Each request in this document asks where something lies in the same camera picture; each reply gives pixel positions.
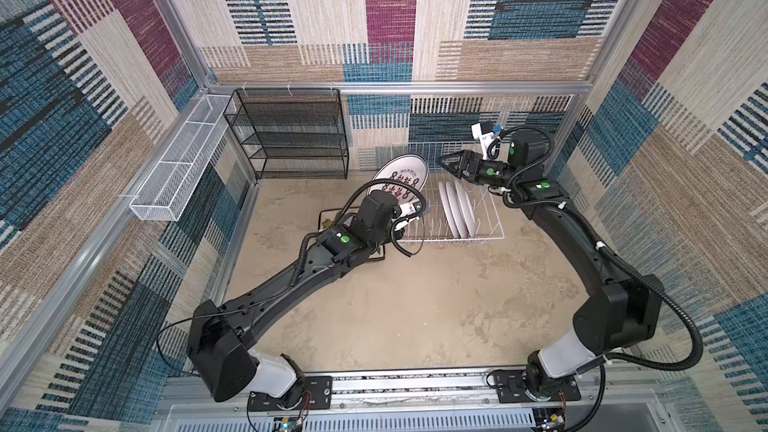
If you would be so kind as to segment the white round plate one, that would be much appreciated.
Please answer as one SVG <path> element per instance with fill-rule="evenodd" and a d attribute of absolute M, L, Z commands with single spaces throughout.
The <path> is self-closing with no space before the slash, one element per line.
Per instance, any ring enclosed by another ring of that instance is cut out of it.
<path fill-rule="evenodd" d="M 429 168 L 426 160 L 417 154 L 405 154 L 387 162 L 373 179 L 387 178 L 398 183 L 404 183 L 421 192 L 428 179 Z M 416 200 L 416 196 L 408 189 L 391 184 L 377 184 L 368 188 L 367 192 L 382 190 L 393 195 L 399 204 Z"/>

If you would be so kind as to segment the white round plate two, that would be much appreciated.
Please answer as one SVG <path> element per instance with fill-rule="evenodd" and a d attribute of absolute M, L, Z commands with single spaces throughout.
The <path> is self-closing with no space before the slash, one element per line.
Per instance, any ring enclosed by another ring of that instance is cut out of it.
<path fill-rule="evenodd" d="M 450 207 L 450 203 L 449 203 L 449 200 L 448 200 L 448 195 L 447 195 L 447 191 L 446 191 L 446 187 L 445 187 L 445 183 L 444 182 L 442 182 L 442 181 L 438 182 L 438 191 L 439 191 L 439 194 L 440 194 L 442 209 L 443 209 L 444 215 L 446 217 L 446 221 L 447 221 L 448 227 L 449 227 L 449 229 L 451 231 L 452 237 L 454 239 L 459 239 L 460 238 L 460 233 L 459 233 L 458 227 L 457 227 L 457 225 L 455 223 L 455 220 L 454 220 L 454 216 L 453 216 L 453 213 L 452 213 L 452 209 Z"/>

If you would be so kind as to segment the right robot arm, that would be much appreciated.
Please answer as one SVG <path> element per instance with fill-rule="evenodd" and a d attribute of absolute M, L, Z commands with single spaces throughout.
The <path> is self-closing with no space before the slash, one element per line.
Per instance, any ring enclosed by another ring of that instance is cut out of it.
<path fill-rule="evenodd" d="M 608 246 L 565 189 L 546 177 L 544 165 L 553 152 L 551 135 L 533 126 L 503 129 L 488 122 L 476 124 L 474 133 L 480 151 L 442 155 L 439 166 L 459 180 L 487 187 L 506 207 L 522 211 L 552 239 L 588 295 L 569 331 L 529 356 L 523 381 L 530 399 L 545 401 L 576 375 L 608 361 L 666 372 L 697 365 L 704 344 L 692 317 L 665 292 L 655 275 L 641 274 Z M 625 348 L 654 336 L 663 306 L 687 330 L 688 355 L 659 362 L 625 353 Z"/>

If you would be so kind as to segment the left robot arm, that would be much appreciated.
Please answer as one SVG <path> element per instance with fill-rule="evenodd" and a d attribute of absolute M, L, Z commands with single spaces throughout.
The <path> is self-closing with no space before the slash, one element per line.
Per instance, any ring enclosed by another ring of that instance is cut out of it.
<path fill-rule="evenodd" d="M 255 346 L 287 312 L 366 263 L 380 246 L 396 245 L 403 226 L 425 214 L 420 191 L 410 187 L 412 201 L 400 203 L 384 191 L 388 183 L 376 179 L 361 186 L 353 194 L 362 200 L 358 211 L 344 207 L 328 229 L 308 233 L 297 258 L 266 282 L 220 305 L 206 300 L 197 306 L 186 351 L 214 401 L 248 392 L 294 408 L 306 397 L 306 376 L 295 361 Z"/>

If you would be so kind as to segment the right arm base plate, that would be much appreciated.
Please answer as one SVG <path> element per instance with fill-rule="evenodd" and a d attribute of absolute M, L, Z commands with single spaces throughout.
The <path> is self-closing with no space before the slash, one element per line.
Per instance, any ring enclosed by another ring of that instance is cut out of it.
<path fill-rule="evenodd" d="M 503 404 L 562 400 L 568 403 L 582 398 L 574 377 L 552 379 L 526 368 L 493 369 L 486 374 L 485 382 Z"/>

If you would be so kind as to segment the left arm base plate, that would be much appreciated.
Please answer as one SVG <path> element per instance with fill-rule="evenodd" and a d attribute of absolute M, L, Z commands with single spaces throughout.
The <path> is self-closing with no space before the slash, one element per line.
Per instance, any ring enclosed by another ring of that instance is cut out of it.
<path fill-rule="evenodd" d="M 331 406 L 333 378 L 307 376 L 299 378 L 281 397 L 273 398 L 266 393 L 251 393 L 248 412 L 293 412 L 308 408 L 310 411 L 328 410 Z"/>

